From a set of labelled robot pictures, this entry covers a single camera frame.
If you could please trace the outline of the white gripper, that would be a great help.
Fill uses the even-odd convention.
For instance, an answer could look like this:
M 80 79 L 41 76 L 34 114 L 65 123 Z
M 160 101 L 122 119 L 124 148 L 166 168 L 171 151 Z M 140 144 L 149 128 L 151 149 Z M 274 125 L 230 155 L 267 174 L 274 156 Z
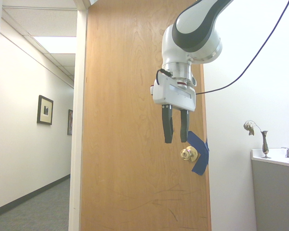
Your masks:
M 181 112 L 181 142 L 187 142 L 189 131 L 189 111 L 196 109 L 196 92 L 188 86 L 182 89 L 177 81 L 158 70 L 154 85 L 150 87 L 150 94 L 156 104 L 162 105 L 162 123 L 165 143 L 172 142 L 173 120 L 172 106 Z

